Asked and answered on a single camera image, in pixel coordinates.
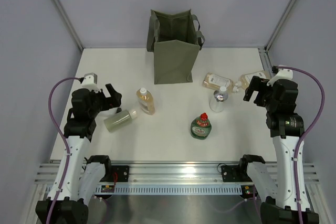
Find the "green canvas bag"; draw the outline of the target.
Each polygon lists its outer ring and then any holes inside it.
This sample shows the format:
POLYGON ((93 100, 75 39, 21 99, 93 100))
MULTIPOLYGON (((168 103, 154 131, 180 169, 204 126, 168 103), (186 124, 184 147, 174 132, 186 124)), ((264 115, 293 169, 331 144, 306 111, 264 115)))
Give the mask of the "green canvas bag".
POLYGON ((151 10, 146 49, 153 53, 154 83, 192 82, 192 69, 205 38, 191 10, 166 14, 151 10))

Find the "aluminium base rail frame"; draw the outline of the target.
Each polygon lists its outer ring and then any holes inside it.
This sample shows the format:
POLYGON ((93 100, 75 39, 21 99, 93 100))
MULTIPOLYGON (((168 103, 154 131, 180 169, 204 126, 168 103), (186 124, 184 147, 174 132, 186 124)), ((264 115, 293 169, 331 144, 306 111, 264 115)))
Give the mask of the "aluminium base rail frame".
MULTIPOLYGON (((34 184, 53 184, 56 178, 60 161, 52 160, 51 163, 44 163, 39 166, 34 184)), ((252 185, 251 181, 243 181, 235 178, 235 181, 228 181, 225 175, 223 179, 218 163, 200 162, 112 162, 112 166, 128 166, 126 170, 129 184, 241 184, 252 185)), ((277 164, 266 162, 268 174, 277 184, 277 164)), ((303 165, 306 184, 319 184, 316 169, 312 163, 303 165)))

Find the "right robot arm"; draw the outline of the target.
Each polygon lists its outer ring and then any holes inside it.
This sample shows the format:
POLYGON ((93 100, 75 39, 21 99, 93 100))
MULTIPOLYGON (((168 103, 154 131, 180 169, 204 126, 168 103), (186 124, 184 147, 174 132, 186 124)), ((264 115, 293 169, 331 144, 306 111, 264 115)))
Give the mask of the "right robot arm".
POLYGON ((266 124, 277 158, 277 179, 273 180, 259 156, 246 155, 238 167, 238 176, 252 180, 261 199, 262 223, 319 223, 319 215, 311 210, 303 174, 303 141, 305 132, 301 116, 295 113, 298 85, 288 79, 270 83, 252 77, 244 101, 257 92, 254 104, 264 107, 266 124))

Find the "clear bottle white cap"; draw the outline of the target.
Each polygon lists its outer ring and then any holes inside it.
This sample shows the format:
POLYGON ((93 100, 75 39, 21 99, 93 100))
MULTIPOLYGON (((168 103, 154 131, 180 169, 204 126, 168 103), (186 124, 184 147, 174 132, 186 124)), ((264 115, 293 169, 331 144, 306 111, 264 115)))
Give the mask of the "clear bottle white cap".
POLYGON ((214 112, 222 112, 224 109, 224 103, 228 99, 228 92, 225 86, 221 86, 219 89, 213 92, 209 107, 214 112))

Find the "amber liquid bottle white cap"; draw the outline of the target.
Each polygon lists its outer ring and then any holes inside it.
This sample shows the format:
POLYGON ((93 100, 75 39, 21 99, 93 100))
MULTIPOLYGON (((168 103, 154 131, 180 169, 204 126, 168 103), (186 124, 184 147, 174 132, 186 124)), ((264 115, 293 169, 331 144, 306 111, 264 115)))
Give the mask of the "amber liquid bottle white cap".
POLYGON ((155 107, 152 94, 146 88, 140 88, 136 94, 142 111, 148 115, 153 115, 155 107))

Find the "green Fairy dish soap bottle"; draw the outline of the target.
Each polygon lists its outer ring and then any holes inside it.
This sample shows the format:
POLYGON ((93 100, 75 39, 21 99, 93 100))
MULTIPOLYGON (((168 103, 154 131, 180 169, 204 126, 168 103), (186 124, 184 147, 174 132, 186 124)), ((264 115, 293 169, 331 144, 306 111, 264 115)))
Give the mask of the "green Fairy dish soap bottle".
POLYGON ((212 130, 212 125, 206 113, 196 117, 190 126, 190 133, 193 138, 205 140, 212 130))

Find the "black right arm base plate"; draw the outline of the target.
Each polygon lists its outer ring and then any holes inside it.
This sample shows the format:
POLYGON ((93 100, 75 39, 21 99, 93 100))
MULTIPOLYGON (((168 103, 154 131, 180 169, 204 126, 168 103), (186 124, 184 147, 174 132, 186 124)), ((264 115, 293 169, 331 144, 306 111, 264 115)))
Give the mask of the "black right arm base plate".
POLYGON ((238 165, 225 165, 220 167, 223 182, 240 182, 240 170, 238 165))

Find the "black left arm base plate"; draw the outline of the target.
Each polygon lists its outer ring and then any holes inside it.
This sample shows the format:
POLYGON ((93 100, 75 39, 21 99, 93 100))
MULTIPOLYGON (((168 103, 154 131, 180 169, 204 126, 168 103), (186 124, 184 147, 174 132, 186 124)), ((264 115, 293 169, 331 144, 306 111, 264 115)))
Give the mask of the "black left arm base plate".
POLYGON ((130 167, 128 165, 112 165, 108 182, 127 183, 129 180, 129 170, 130 167))

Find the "pale green bottle white cap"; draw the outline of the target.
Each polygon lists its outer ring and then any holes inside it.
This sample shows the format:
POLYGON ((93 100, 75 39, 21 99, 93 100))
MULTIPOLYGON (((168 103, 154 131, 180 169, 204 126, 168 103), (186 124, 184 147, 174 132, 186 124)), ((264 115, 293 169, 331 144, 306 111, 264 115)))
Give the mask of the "pale green bottle white cap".
POLYGON ((128 124, 130 124, 134 119, 137 118, 137 111, 132 110, 122 110, 113 116, 104 120, 104 125, 106 129, 111 133, 114 132, 128 124))

